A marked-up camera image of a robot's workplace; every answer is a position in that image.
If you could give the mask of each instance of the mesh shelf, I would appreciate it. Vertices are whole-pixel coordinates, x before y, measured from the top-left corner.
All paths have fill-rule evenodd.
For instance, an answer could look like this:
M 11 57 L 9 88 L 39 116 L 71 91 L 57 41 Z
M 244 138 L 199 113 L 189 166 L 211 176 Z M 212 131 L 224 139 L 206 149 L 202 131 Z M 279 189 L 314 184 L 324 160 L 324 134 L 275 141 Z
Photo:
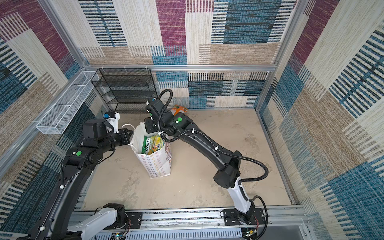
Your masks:
M 93 85 L 110 109 L 119 113 L 145 113 L 148 98 L 157 97 L 150 69 L 98 69 Z
M 36 128 L 43 134 L 62 134 L 93 89 L 91 80 L 99 79 L 95 73 L 84 71 L 79 74 Z

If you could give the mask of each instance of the black wire shelf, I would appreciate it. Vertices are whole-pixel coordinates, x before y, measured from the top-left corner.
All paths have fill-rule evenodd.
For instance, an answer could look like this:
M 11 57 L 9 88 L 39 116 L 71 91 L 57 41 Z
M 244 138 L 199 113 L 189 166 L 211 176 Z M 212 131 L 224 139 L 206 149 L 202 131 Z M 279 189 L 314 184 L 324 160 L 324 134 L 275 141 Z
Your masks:
M 150 69 L 105 68 L 96 74 L 100 80 L 93 81 L 93 86 L 110 109 L 118 113 L 146 113 L 148 98 L 157 98 Z

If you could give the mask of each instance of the patterned carpet wall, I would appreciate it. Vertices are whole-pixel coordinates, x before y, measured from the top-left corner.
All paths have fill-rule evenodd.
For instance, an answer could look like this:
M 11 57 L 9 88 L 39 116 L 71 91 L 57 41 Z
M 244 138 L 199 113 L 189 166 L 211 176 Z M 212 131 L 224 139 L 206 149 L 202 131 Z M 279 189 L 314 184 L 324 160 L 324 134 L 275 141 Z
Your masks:
M 0 0 L 0 155 L 78 70 L 37 0 Z M 35 137 L 0 180 L 0 231 L 33 226 L 81 124 L 101 111 L 93 91 L 63 135 Z
M 157 89 L 171 89 L 169 104 L 190 109 L 254 108 L 268 72 L 152 72 Z
M 62 135 L 38 133 L 1 179 L 0 231 L 27 233 L 55 186 L 67 150 L 82 134 L 82 123 L 101 118 L 102 99 L 92 90 Z
M 37 0 L 0 0 L 0 155 L 78 69 Z
M 384 236 L 384 1 L 310 0 L 260 114 L 318 239 Z
M 272 64 L 296 0 L 52 0 L 90 64 Z

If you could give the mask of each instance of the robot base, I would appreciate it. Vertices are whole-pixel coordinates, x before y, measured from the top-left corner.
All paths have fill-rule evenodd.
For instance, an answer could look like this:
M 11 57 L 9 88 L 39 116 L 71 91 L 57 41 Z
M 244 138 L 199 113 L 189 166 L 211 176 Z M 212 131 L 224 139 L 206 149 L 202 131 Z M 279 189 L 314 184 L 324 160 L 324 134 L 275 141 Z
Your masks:
M 224 223 L 226 226 L 234 225 L 259 225 L 265 224 L 265 216 L 263 209 L 255 208 L 255 205 L 252 203 L 246 214 L 236 210 L 236 209 L 224 209 L 223 210 Z

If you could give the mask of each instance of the red wire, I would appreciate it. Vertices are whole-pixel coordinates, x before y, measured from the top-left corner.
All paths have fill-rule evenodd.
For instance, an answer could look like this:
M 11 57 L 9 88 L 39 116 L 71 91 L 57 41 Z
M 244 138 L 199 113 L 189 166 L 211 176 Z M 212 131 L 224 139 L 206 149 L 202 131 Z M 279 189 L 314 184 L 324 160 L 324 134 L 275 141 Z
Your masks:
M 128 220 L 129 220 L 129 225 L 128 225 L 128 232 L 129 232 L 129 230 L 131 229 L 131 220 L 130 219 Z
M 255 217 L 255 220 L 257 222 L 257 226 L 256 226 L 256 230 L 259 228 L 259 221 L 257 220 L 257 218 Z

